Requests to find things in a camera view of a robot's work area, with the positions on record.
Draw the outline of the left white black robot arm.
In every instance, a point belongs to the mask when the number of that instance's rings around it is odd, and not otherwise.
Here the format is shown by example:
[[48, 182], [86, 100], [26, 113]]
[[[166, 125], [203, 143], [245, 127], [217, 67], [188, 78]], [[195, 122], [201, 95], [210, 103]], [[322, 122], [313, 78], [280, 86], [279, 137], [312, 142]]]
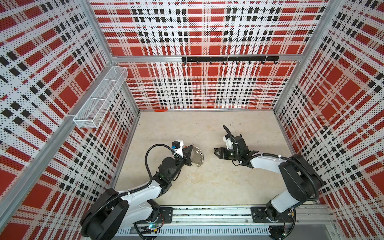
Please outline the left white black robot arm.
[[155, 199], [172, 186], [184, 166], [191, 166], [192, 145], [166, 146], [171, 157], [163, 159], [148, 183], [135, 189], [116, 191], [110, 188], [91, 205], [80, 221], [81, 234], [91, 240], [111, 240], [121, 228], [140, 221], [154, 222], [160, 207]]

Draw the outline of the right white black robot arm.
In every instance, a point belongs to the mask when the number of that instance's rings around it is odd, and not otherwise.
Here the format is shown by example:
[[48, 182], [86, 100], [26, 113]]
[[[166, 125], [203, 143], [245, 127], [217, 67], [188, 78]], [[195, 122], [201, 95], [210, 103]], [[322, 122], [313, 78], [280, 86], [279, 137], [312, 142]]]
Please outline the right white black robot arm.
[[275, 221], [279, 215], [308, 201], [317, 201], [324, 183], [313, 167], [299, 154], [291, 157], [249, 150], [243, 136], [223, 137], [225, 147], [215, 148], [214, 154], [235, 166], [262, 169], [280, 174], [285, 190], [266, 204], [266, 215]]

